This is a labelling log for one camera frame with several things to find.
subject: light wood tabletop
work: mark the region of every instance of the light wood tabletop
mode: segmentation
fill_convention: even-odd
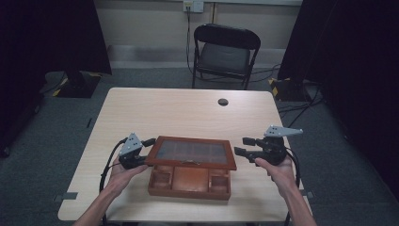
[[[219,105],[221,98],[229,103]],[[77,220],[86,211],[99,193],[100,175],[111,151],[131,133],[141,140],[158,136],[227,139],[232,148],[259,151],[259,147],[244,146],[242,137],[263,138],[271,124],[281,125],[281,120],[273,96],[266,91],[113,88],[68,189],[77,192],[77,197],[63,201],[58,217]],[[150,149],[143,148],[140,155],[147,155]],[[148,168],[114,200],[106,212],[108,220],[284,221],[287,206],[266,171],[244,157],[234,158],[237,171],[231,171],[228,201],[150,196],[147,188],[152,169]]]

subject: black chair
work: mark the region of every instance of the black chair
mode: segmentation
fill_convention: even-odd
[[[250,30],[219,24],[203,24],[194,32],[196,50],[192,89],[196,71],[241,79],[247,89],[261,40]]]

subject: electrical outlet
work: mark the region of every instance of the electrical outlet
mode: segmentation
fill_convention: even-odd
[[[203,12],[203,2],[196,1],[193,2],[193,6],[191,7],[194,12]]]
[[[183,11],[187,11],[187,9],[190,8],[190,11],[193,12],[193,1],[183,1]]]

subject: gray carpet floor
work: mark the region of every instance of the gray carpet floor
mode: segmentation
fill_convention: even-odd
[[[264,80],[269,74],[254,74],[251,80],[260,81],[248,89],[270,91]],[[56,85],[62,75],[46,74],[43,90]],[[191,75],[187,69],[115,69],[101,79],[90,99],[56,98],[47,92],[38,114],[10,146],[10,157],[0,159],[1,226],[72,224],[57,218],[61,202],[54,197],[67,191],[106,93],[113,87],[189,89]],[[236,80],[197,81],[197,89],[241,88]],[[308,86],[308,91],[314,96],[316,87]],[[304,103],[276,104],[285,110]],[[281,113],[283,124],[289,125],[299,113]],[[310,204],[318,225],[398,224],[398,202],[361,151],[345,140],[339,119],[324,102],[309,107],[292,127],[304,130],[288,139],[298,155],[304,187],[314,194]]]

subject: wooden tray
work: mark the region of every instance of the wooden tray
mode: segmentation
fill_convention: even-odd
[[[150,195],[228,200],[236,170],[228,140],[159,137],[146,159],[154,165]]]

